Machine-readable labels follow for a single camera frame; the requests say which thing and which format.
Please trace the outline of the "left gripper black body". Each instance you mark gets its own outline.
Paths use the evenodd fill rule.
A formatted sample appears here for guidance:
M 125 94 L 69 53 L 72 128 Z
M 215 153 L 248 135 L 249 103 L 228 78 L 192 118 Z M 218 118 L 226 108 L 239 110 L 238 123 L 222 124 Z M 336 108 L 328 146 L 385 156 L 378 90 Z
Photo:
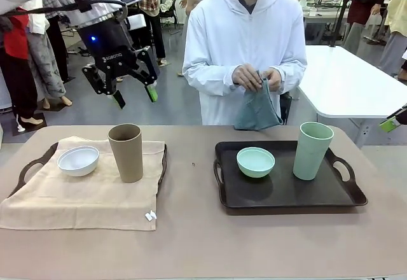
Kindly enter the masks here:
M 105 19 L 86 27 L 78 28 L 78 33 L 99 69 L 99 75 L 105 78 L 107 66 L 116 72 L 117 78 L 129 76 L 130 50 L 133 48 L 127 26 L 117 18 Z

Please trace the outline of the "person's right hand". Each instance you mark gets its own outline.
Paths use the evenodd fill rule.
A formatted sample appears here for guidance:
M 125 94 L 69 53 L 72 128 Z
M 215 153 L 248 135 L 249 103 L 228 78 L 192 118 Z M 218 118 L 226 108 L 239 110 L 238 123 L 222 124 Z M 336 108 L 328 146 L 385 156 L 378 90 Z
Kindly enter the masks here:
M 259 73 L 250 64 L 236 67 L 232 73 L 232 81 L 235 85 L 243 86 L 252 92 L 259 91 L 263 82 Z

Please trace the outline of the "person's left hand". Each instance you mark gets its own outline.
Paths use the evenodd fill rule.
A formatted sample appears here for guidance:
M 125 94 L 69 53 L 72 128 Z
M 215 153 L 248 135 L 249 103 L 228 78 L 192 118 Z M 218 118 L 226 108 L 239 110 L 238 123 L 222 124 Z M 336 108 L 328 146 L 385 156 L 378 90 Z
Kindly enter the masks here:
M 273 67 L 270 67 L 266 71 L 262 72 L 264 78 L 267 79 L 268 88 L 271 92 L 277 92 L 280 90 L 282 84 L 281 74 Z

